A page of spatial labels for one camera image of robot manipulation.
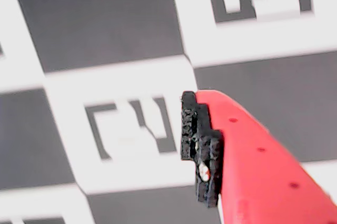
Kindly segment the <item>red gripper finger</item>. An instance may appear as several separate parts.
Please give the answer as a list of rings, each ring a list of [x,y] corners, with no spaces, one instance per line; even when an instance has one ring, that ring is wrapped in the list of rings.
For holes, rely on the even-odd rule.
[[[225,223],[336,223],[336,205],[244,107],[217,90],[181,97],[181,159],[195,195]]]

